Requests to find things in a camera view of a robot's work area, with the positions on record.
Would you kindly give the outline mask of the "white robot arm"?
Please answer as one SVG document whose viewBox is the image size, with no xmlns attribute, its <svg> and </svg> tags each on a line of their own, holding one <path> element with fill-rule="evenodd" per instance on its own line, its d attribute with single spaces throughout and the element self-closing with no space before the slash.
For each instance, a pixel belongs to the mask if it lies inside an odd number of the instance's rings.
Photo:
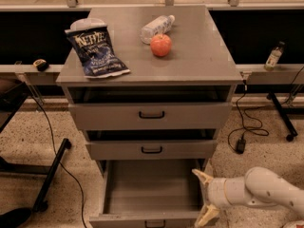
<svg viewBox="0 0 304 228">
<path fill-rule="evenodd" d="M 235 205 L 256 209 L 282 206 L 304 218 L 304 190 L 267 168 L 253 167 L 236 178 L 214 178 L 198 169 L 192 172 L 203 188 L 203 206 L 195 222 L 196 228 L 207 225 L 221 209 Z"/>
</svg>

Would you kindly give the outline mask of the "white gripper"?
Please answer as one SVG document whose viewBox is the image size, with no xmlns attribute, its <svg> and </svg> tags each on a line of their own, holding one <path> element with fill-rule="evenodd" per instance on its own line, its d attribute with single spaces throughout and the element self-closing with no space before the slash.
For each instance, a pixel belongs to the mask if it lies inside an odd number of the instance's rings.
<svg viewBox="0 0 304 228">
<path fill-rule="evenodd" d="M 213 179 L 212 176 L 209 176 L 198 169 L 193 169 L 192 173 L 199 178 L 199 181 L 203 185 L 208 183 L 206 188 L 206 198 L 210 204 L 203 205 L 194 224 L 196 228 L 200 228 L 205 226 L 219 214 L 219 208 L 226 208 L 229 206 L 229 201 L 225 194 L 226 179 Z"/>
</svg>

